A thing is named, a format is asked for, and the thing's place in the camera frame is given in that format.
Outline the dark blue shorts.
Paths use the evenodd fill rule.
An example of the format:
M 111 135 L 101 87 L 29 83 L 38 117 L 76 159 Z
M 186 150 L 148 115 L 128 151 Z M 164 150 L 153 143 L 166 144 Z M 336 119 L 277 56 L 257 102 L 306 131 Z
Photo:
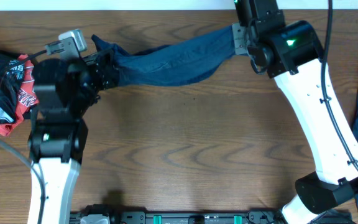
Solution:
M 93 35 L 98 51 L 112 50 L 109 66 L 115 86 L 183 86 L 209 78 L 219 66 L 235 55 L 232 27 L 173 45 L 161 45 L 130 54 L 120 45 Z

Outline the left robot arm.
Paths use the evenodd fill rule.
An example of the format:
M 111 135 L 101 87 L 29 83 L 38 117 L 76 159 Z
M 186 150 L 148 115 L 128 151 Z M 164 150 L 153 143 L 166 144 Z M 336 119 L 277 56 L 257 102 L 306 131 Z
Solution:
M 33 70 L 39 103 L 32 113 L 28 145 L 32 191 L 28 223 L 68 223 L 88 128 L 86 110 L 99 91 L 115 87 L 114 50 L 85 58 L 51 58 Z

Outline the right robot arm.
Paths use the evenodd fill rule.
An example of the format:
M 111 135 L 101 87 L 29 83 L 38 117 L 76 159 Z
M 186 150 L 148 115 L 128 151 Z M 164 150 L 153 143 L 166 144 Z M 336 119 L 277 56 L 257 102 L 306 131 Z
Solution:
M 298 179 L 277 223 L 315 223 L 358 194 L 358 142 L 331 83 L 329 44 L 306 21 L 285 22 L 273 0 L 235 0 L 236 54 L 267 74 L 288 99 L 312 151 L 315 170 Z

